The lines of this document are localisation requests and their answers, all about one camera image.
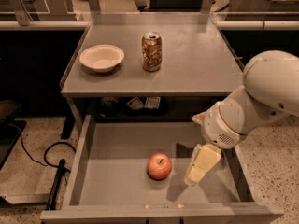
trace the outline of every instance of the power cord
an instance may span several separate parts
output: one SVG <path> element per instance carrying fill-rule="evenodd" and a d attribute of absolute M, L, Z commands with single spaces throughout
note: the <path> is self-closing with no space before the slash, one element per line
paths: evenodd
<path fill-rule="evenodd" d="M 27 151 L 27 149 L 26 149 L 26 147 L 25 147 L 25 145 L 24 145 L 24 142 L 23 142 L 23 139 L 22 139 L 22 135 L 21 135 L 21 129 L 20 129 L 18 126 L 14 125 L 14 124 L 11 124 L 11 123 L 9 123 L 8 125 L 11 126 L 11 127 L 14 127 L 14 128 L 16 128 L 16 129 L 18 129 L 19 134 L 20 134 L 20 139 L 21 139 L 21 146 L 22 146 L 22 149 L 23 149 L 23 150 L 25 151 L 25 153 L 28 155 L 28 157 L 30 158 L 30 160 L 32 160 L 33 162 L 36 162 L 36 163 L 38 163 L 38 164 L 40 164 L 40 165 L 42 165 L 42 166 L 45 166 L 45 167 L 47 167 L 47 166 L 51 166 L 51 167 L 54 167 L 54 168 L 58 168 L 58 167 L 59 167 L 58 165 L 51 164 L 51 163 L 48 162 L 48 160 L 47 160 L 47 154 L 48 154 L 48 152 L 49 152 L 53 147 L 55 147 L 55 146 L 58 146 L 58 145 L 66 145 L 66 146 L 68 146 L 68 147 L 71 147 L 72 150 L 76 153 L 75 148 L 74 148 L 71 144 L 69 144 L 68 142 L 65 142 L 65 141 L 59 141 L 59 142 L 56 142 L 56 143 L 50 145 L 50 146 L 46 149 L 46 151 L 45 151 L 45 153 L 44 153 L 44 162 L 45 162 L 46 164 L 45 164 L 45 163 L 42 163 L 41 161 L 36 161 L 36 160 L 30 155 L 30 153 Z M 67 168 L 64 168 L 64 170 L 67 171 L 68 173 L 71 172 L 71 171 L 70 171 L 69 169 L 67 169 Z"/>

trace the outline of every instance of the floor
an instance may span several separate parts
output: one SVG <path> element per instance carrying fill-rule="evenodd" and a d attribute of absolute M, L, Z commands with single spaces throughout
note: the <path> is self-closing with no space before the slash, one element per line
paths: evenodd
<path fill-rule="evenodd" d="M 74 10 L 85 13 L 88 18 L 86 0 L 73 0 Z M 136 11 L 133 0 L 100 0 L 102 11 Z M 34 159 L 43 162 L 43 154 L 52 143 L 60 141 L 64 118 L 26 118 L 23 141 Z M 77 146 L 76 129 L 66 140 Z M 285 214 L 272 224 L 299 223 L 299 118 L 289 116 L 279 123 L 260 127 L 252 131 L 247 140 L 240 144 L 255 191 L 262 204 L 284 208 Z M 65 146 L 54 148 L 48 156 L 53 163 L 66 159 L 66 167 L 71 168 L 73 151 Z M 56 169 L 32 162 L 18 140 L 3 169 L 0 171 L 0 195 L 21 195 L 49 193 Z M 59 192 L 57 209 L 64 196 L 66 179 Z M 40 224 L 40 213 L 45 205 L 0 207 L 0 224 L 34 223 Z"/>

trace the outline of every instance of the soda can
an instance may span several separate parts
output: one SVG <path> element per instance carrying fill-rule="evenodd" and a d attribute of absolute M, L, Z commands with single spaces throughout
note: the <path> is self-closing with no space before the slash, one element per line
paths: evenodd
<path fill-rule="evenodd" d="M 143 68 L 157 71 L 162 62 L 162 39 L 157 32 L 145 33 L 142 37 Z"/>

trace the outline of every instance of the black metal bar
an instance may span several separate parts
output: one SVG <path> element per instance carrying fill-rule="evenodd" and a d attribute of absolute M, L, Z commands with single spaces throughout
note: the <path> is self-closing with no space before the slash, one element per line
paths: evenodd
<path fill-rule="evenodd" d="M 55 210 L 55 204 L 56 204 L 56 196 L 58 193 L 58 189 L 62 180 L 62 177 L 65 173 L 65 159 L 61 159 L 59 161 L 59 166 L 57 168 L 56 176 L 53 182 L 52 189 L 50 191 L 49 200 L 46 206 L 46 210 Z"/>

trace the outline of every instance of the sticker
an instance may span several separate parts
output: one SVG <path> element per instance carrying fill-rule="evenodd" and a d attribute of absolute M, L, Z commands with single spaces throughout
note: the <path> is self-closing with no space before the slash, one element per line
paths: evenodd
<path fill-rule="evenodd" d="M 140 110 L 144 108 L 144 105 L 142 101 L 138 97 L 134 97 L 132 100 L 130 100 L 127 105 L 132 109 L 132 110 Z"/>
<path fill-rule="evenodd" d="M 147 97 L 146 105 L 145 107 L 148 109 L 158 109 L 160 105 L 160 97 Z"/>

